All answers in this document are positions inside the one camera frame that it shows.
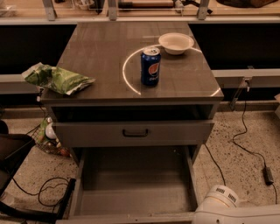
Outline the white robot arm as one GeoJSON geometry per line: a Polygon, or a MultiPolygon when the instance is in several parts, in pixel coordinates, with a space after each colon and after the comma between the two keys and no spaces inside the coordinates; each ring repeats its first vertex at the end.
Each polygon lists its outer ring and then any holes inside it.
{"type": "Polygon", "coordinates": [[[214,185],[197,207],[192,224],[280,224],[280,206],[239,207],[237,194],[214,185]]]}

